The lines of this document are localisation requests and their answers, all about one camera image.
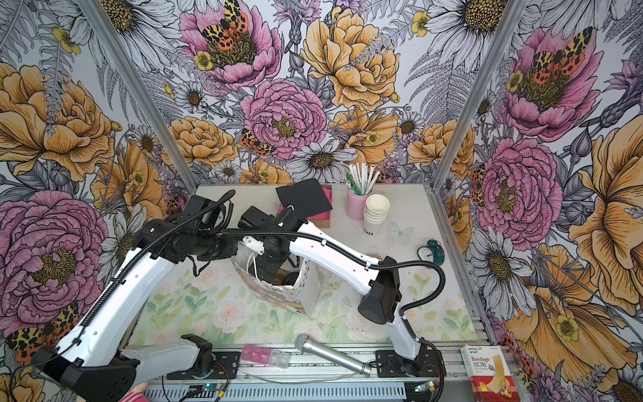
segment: table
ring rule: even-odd
[[[201,186],[197,194],[219,199],[234,188],[237,193],[230,227],[251,205],[275,214],[279,200],[277,186]],[[397,261],[417,259],[417,248],[428,239],[442,242],[422,185],[376,185],[374,193],[391,201],[385,227],[379,234],[364,233],[361,222],[344,213],[345,185],[332,186],[331,227],[323,229],[331,237],[355,250]],[[395,223],[406,230],[414,228],[410,241],[390,229]],[[477,340],[478,337],[456,280],[449,255],[442,265],[446,287],[434,301],[406,312],[415,332],[434,341]],[[259,343],[292,344],[295,336],[307,333],[326,343],[384,342],[381,327],[357,311],[361,295],[332,273],[319,269],[322,289],[311,317],[302,316],[265,302],[248,289],[229,259],[213,261],[198,278],[192,276],[192,263],[178,264],[154,290],[134,328],[129,345],[171,342],[194,333],[214,345]],[[400,271],[402,303],[418,300],[433,291],[438,276],[423,267]]]

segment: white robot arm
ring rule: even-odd
[[[118,344],[154,288],[175,263],[189,254],[199,255],[203,260],[231,257],[237,251],[240,238],[260,251],[257,265],[261,266],[263,261],[267,269],[260,270],[262,278],[281,265],[285,258],[278,250],[287,247],[286,257],[290,253],[299,255],[346,280],[364,295],[360,313],[384,325],[395,352],[409,361],[418,357],[421,340],[400,314],[401,296],[395,270],[383,269],[380,260],[334,241],[310,222],[294,223],[296,235],[292,235],[288,222],[294,221],[294,217],[288,209],[284,210],[284,216],[270,216],[269,224],[259,226],[263,230],[254,232],[225,229],[229,216],[220,227],[209,223],[208,219],[212,218],[208,217],[209,212],[214,220],[220,212],[225,215],[222,204],[233,194],[231,190],[231,194],[216,203],[193,196],[179,217],[169,222],[156,220],[146,224],[134,240],[137,248],[127,254],[118,274],[79,325],[60,340],[56,351],[41,349],[33,362],[90,402],[118,401],[133,385],[169,372],[182,370],[196,376],[206,374],[212,367],[212,345],[198,336],[185,335],[176,342],[159,346],[119,349]],[[257,211],[251,208],[249,216]],[[203,221],[198,220],[203,215],[206,216]],[[250,221],[252,219],[240,222],[239,226],[253,228]],[[286,223],[277,227],[283,228],[289,239],[281,236],[281,232],[278,232],[277,240],[275,236],[265,235],[273,233],[269,229],[274,226],[270,225],[279,225],[278,221]]]

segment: wire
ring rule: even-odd
[[[254,374],[248,374],[247,372],[243,373],[249,377],[252,378],[257,378],[260,379],[261,381],[265,381],[267,383],[272,383],[272,384],[313,384],[313,383],[326,383],[328,381],[335,381],[336,379],[343,379],[343,378],[349,378],[353,377],[355,374],[344,374],[343,376],[338,376],[338,377],[333,377],[333,378],[325,378],[325,379],[307,379],[305,381],[276,381],[274,379],[269,379],[265,377],[260,377],[256,376]]]
[[[110,282],[110,284],[106,287],[105,291],[98,297],[98,300],[94,303],[93,306],[89,309],[87,314],[85,314],[85,317],[83,317],[82,321],[80,322],[80,325],[83,327],[88,326],[96,314],[98,313],[98,310],[102,307],[102,305],[107,301],[107,299],[114,293],[114,290],[120,284],[123,282],[123,279],[130,273],[130,271],[133,269],[133,267],[136,265],[136,263],[143,258],[145,254],[147,254],[151,249],[153,249],[155,246],[159,245],[162,241],[164,241],[167,237],[169,237],[171,234],[178,232],[180,229],[182,229],[184,226],[190,224],[191,222],[201,218],[203,215],[207,214],[208,212],[215,210],[216,208],[219,208],[223,203],[229,201],[234,195],[236,191],[230,190],[227,193],[225,193],[218,201],[208,205],[201,211],[197,212],[193,216],[190,216],[188,219],[184,220],[183,222],[176,224],[173,228],[168,230],[167,232],[161,234],[159,237],[154,239],[152,242],[150,242],[148,245],[144,246],[141,251],[139,251],[134,258],[132,258],[119,272],[119,274]]]
[[[163,395],[165,396],[165,399],[167,399],[167,402],[172,402],[167,396],[167,392],[165,392],[165,381],[163,381],[163,376],[161,376],[161,388],[163,389]]]
[[[446,277],[444,275],[444,271],[442,268],[438,265],[435,264],[434,262],[431,261],[424,261],[424,260],[413,260],[413,261],[404,261],[404,262],[398,262],[396,264],[391,264],[391,265],[369,265],[367,261],[351,254],[350,252],[344,250],[343,247],[338,246],[337,244],[328,241],[327,239],[324,239],[323,237],[320,236],[315,236],[311,235],[309,233],[303,233],[303,232],[291,232],[291,231],[277,231],[277,230],[239,230],[239,229],[223,229],[221,230],[221,233],[224,235],[232,235],[232,236],[237,236],[237,237],[243,237],[243,236],[293,236],[293,237],[301,237],[303,239],[308,239],[308,240],[313,240],[316,242],[325,242],[324,244],[328,246],[329,248],[335,250],[336,252],[342,254],[344,257],[348,258],[349,260],[355,262],[356,264],[359,264],[363,267],[366,267],[370,270],[377,270],[377,271],[382,271],[382,270],[398,270],[400,268],[408,268],[412,266],[425,266],[427,268],[431,268],[435,270],[438,273],[438,276],[440,277],[439,283],[437,288],[435,288],[435,291],[433,291],[431,294],[429,294],[427,297],[424,297],[420,300],[417,300],[415,302],[410,302],[408,304],[405,304],[404,306],[400,307],[400,316],[404,316],[404,312],[409,309],[413,309],[415,307],[422,306],[424,304],[427,304],[428,302],[431,302],[434,300],[436,297],[442,293],[442,290],[444,290],[444,286],[446,284]]]
[[[61,353],[56,353],[52,358],[47,359],[42,363],[23,364],[20,367],[16,367],[14,371],[11,372],[11,376],[9,376],[9,395],[11,396],[11,399],[13,399],[14,402],[18,402],[18,399],[14,395],[14,379],[15,379],[15,375],[18,373],[18,370],[28,369],[29,367],[37,367],[37,366],[45,365],[50,361],[58,358],[60,355],[67,353],[72,346],[76,345],[77,340],[83,335],[84,332],[85,332],[85,327],[83,327],[83,329],[80,331],[80,334],[73,341],[71,341],[71,344],[67,346],[67,349],[65,349]]]

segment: flower print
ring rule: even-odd
[[[134,236],[146,222],[147,208],[141,207],[140,204],[136,204],[134,207],[129,221],[125,219],[122,212],[116,212],[113,222],[116,237],[108,237],[100,245],[103,254],[98,259],[101,268],[96,279],[103,280],[116,274],[123,264],[127,252],[132,248]]]
[[[643,399],[643,369],[626,365],[618,370],[618,382],[602,396],[603,402],[627,402]]]
[[[556,367],[564,360],[566,381],[576,381],[591,373],[594,365],[604,365],[607,376],[599,390],[608,390],[617,381],[616,369],[636,364],[637,357],[607,327],[614,324],[602,306],[591,303],[596,286],[590,272],[561,245],[540,244],[533,260],[535,275],[528,290],[536,308],[529,316],[520,313],[507,320],[507,329],[522,349],[545,365]],[[620,318],[615,322],[625,326]]]
[[[317,342],[326,341],[326,335],[324,334],[322,329],[319,328],[319,325],[313,322],[304,322],[302,324],[297,325],[294,328],[294,335],[297,336],[299,334],[306,334],[310,336],[313,340],[316,340]]]
[[[540,26],[551,27],[554,35],[561,32],[565,37],[587,26],[600,30],[609,19],[623,18],[631,6],[631,0],[584,0],[573,3],[551,0],[540,6],[543,12]]]
[[[26,373],[21,377],[11,379],[11,374],[0,374],[0,395],[3,399],[11,401],[13,398],[20,402],[42,402],[44,401],[44,379],[35,378],[32,374]]]
[[[308,25],[320,17],[320,0],[276,0],[273,6],[279,25],[297,20]]]
[[[278,78],[261,83],[240,106],[246,129],[276,149],[272,156],[290,160],[293,151],[325,137],[327,122],[321,102],[314,92]]]
[[[187,203],[187,194],[174,194],[167,197],[167,200],[165,200],[165,214],[163,215],[163,219],[168,219],[174,214],[183,212]]]
[[[293,179],[285,169],[262,159],[248,163],[249,172],[242,172],[241,183],[292,184]]]
[[[242,300],[229,298],[217,302],[214,313],[214,326],[225,334],[233,334],[248,321],[248,305]]]
[[[332,11],[332,25],[315,20],[308,25],[301,56],[314,67],[314,78],[328,77],[334,85],[335,106],[373,111],[395,92],[399,53],[379,52],[358,61],[361,52],[379,38],[379,28],[364,25],[350,8]]]
[[[441,160],[444,155],[444,150],[449,144],[449,141],[451,141],[456,123],[454,119],[449,120],[445,124],[436,123],[420,130],[418,133],[420,140],[408,146],[408,161],[429,165],[433,161]],[[458,148],[458,153],[451,165],[451,171],[458,180],[464,180],[467,176],[467,170],[473,164],[474,137],[475,132],[473,127],[469,126],[464,141],[460,145],[460,148]]]
[[[429,21],[432,34],[428,53],[442,51],[440,64],[455,55],[453,65],[464,63],[473,71],[491,46],[507,0],[431,0]]]
[[[214,174],[226,183],[238,183],[241,179],[241,168],[231,161],[225,161],[214,168]]]
[[[107,61],[107,50],[80,10],[81,0],[51,0],[51,11],[60,26],[71,32],[70,40],[79,45],[89,43],[96,65]],[[173,28],[176,22],[174,2],[170,0],[101,0],[103,10],[112,22],[136,67],[149,72],[159,66],[170,66],[174,39],[181,37]]]
[[[485,163],[482,192],[480,225],[502,232],[520,251],[535,247],[547,236],[563,202],[556,161],[534,138],[516,143],[511,138],[500,140]]]
[[[424,119],[418,112],[402,112],[397,121],[397,126],[404,137],[415,136],[424,128]]]
[[[323,145],[313,142],[300,151],[294,151],[295,159],[285,166],[290,176],[297,181],[317,179],[322,183],[346,181],[346,162],[355,159],[355,149],[338,149],[340,141],[329,138]]]
[[[453,197],[455,195],[455,190],[458,188],[458,179],[451,172],[447,172],[444,176],[444,182],[440,186],[440,198],[443,201]]]
[[[643,300],[643,221],[626,211],[643,206],[641,142],[643,116],[594,141],[593,175],[579,170],[583,185],[597,193],[594,210],[585,223],[569,227],[601,298],[629,315]]]
[[[221,50],[202,34],[210,26],[221,25],[224,7],[215,11],[208,5],[204,12],[195,9],[194,14],[179,17],[181,40],[186,43],[183,53],[195,59],[196,69],[206,77],[207,90],[216,95],[257,85],[276,76],[281,68],[282,40],[277,28],[270,29],[256,6],[250,10],[242,0],[239,5],[248,17],[248,30],[233,39],[230,50]]]
[[[64,77],[61,110],[48,125],[43,82],[50,78],[35,66],[18,72],[0,63],[0,161],[20,162],[12,172],[19,175],[39,158],[52,160],[70,171],[72,181],[82,181],[114,156],[112,123],[80,82]]]
[[[205,89],[196,81],[187,81],[178,84],[174,88],[174,100],[176,104],[190,113],[202,113],[207,106]]]
[[[452,196],[446,201],[446,214],[451,222],[451,227],[455,232],[455,239],[458,241],[460,251],[464,253],[469,248],[471,241],[471,227],[473,221],[469,207],[471,202],[468,198]]]
[[[71,304],[85,314],[103,290],[96,279],[107,225],[87,203],[59,191],[0,205],[0,330],[42,327]]]
[[[190,166],[198,161],[214,169],[221,162],[233,161],[239,157],[238,147],[234,145],[235,138],[209,120],[191,116],[172,120],[170,131]],[[161,157],[167,165],[172,164],[165,149]]]
[[[417,36],[423,38],[428,33],[428,30],[426,30],[426,23],[428,23],[430,19],[431,17],[429,17],[429,13],[427,11],[417,11],[413,15],[411,32],[417,33]]]
[[[478,109],[476,109],[476,116],[475,116],[476,123],[479,124],[481,120],[484,120],[489,115],[495,103],[496,103],[496,93],[492,91],[491,88],[489,88],[487,89],[485,96],[480,101],[480,104],[478,105]]]
[[[60,43],[60,46],[64,51],[67,53],[75,53],[77,55],[80,54],[80,46],[71,41],[69,31],[62,29],[60,26],[56,26],[51,30],[51,34]]]
[[[467,251],[467,263],[476,286],[482,288],[488,308],[499,311],[503,320],[518,316],[514,303],[527,316],[536,308],[534,297],[522,282],[522,278],[531,276],[531,267],[524,260],[511,257],[513,251],[511,240],[491,227],[489,233],[474,229]]]
[[[551,31],[537,29],[527,39],[518,52],[518,60],[513,60],[509,71],[507,92],[500,100],[500,114],[509,127],[515,127],[525,136],[538,136],[544,142],[552,142],[562,137],[582,119],[594,105],[599,90],[593,90],[596,81],[593,75],[599,67],[602,52],[596,49],[595,32],[588,28],[579,35],[584,39],[584,61],[577,70],[564,75],[560,69],[550,74],[544,82],[534,77],[534,56],[547,51],[556,54],[565,49],[575,37],[563,38],[563,34],[552,36]]]
[[[202,292],[214,288],[216,285],[220,284],[220,271],[220,268],[207,267],[199,274],[198,277],[192,278],[192,286]]]
[[[154,161],[154,155],[161,150],[158,138],[156,138],[154,131],[148,125],[138,126],[132,134],[132,140],[136,142],[136,146],[141,149],[141,152],[150,161]]]
[[[344,149],[355,149],[358,163],[381,163],[395,151],[395,141],[402,139],[397,114],[368,113],[360,109],[339,112],[329,123],[333,134],[347,138]]]
[[[99,167],[91,183],[94,207],[110,213],[119,210],[125,218],[130,218],[140,204],[147,209],[148,218],[163,217],[161,176],[154,165],[147,163],[135,142],[130,141],[126,150],[120,149],[116,161]]]
[[[346,314],[346,325],[349,338],[355,342],[374,343],[386,338],[382,325],[367,320],[356,307],[350,308]]]
[[[355,14],[364,14],[367,0],[337,0],[337,7],[350,8]]]

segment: pink peony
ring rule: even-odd
[[[44,327],[78,304],[84,314],[103,290],[96,281],[107,225],[87,203],[59,191],[0,206],[0,330]]]
[[[517,250],[535,247],[561,211],[563,191],[555,176],[556,162],[547,147],[533,138],[501,140],[485,164],[480,226],[502,232]]]
[[[183,51],[195,59],[196,69],[202,70],[211,84],[208,90],[215,94],[236,91],[241,87],[257,85],[265,78],[272,78],[281,68],[282,41],[277,28],[270,30],[256,6],[252,11],[241,0],[241,12],[248,17],[248,31],[234,39],[233,48],[220,50],[210,43],[202,31],[220,25],[224,7],[214,11],[207,7],[205,14],[182,13],[179,17],[181,40],[187,43]]]
[[[281,78],[265,81],[241,101],[246,128],[258,141],[276,148],[273,156],[293,158],[293,151],[326,135],[327,120],[322,101],[307,89]]]
[[[600,93],[591,89],[602,58],[602,52],[593,54],[596,35],[591,32],[590,35],[583,51],[584,61],[577,70],[569,76],[555,70],[544,84],[539,85],[534,81],[534,55],[541,51],[555,55],[574,37],[563,39],[562,33],[553,37],[550,31],[534,31],[518,52],[518,60],[510,67],[507,92],[500,104],[502,120],[509,127],[516,127],[525,136],[539,136],[544,142],[552,142],[589,113]]]

